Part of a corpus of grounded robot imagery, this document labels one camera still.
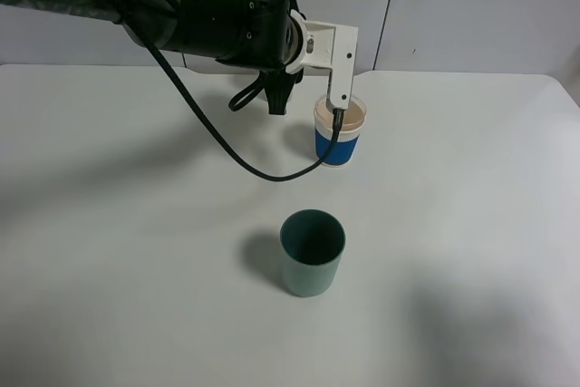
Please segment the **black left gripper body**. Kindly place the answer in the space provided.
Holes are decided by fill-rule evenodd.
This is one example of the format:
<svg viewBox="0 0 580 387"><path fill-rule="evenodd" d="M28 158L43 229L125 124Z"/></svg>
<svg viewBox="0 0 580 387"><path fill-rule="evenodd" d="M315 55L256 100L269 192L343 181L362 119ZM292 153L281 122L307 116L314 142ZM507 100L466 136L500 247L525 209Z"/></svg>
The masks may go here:
<svg viewBox="0 0 580 387"><path fill-rule="evenodd" d="M240 5L234 46L217 62L266 72L284 69L293 42L293 0L240 0Z"/></svg>

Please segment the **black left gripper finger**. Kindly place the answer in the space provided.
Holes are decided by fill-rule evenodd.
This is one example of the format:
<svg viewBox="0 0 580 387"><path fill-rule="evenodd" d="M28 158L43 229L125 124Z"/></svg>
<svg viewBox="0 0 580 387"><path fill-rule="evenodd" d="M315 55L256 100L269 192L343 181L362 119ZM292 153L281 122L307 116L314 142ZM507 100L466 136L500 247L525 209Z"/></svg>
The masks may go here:
<svg viewBox="0 0 580 387"><path fill-rule="evenodd" d="M292 91L295 85L302 81L302 72L294 74L284 70L261 72L259 80L266 94L268 112L271 115L285 115Z"/></svg>

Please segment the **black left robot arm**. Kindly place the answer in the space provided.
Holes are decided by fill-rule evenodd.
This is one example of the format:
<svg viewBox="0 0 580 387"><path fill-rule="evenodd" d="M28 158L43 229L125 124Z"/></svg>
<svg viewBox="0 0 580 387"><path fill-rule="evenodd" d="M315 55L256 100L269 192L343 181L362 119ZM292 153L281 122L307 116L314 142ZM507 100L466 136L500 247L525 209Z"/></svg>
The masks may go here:
<svg viewBox="0 0 580 387"><path fill-rule="evenodd" d="M211 58L255 70L257 78L230 101L239 111L264 94L269 111L285 113L301 81L286 66L303 37L291 18L296 0L1 0L4 5L108 21L139 45Z"/></svg>

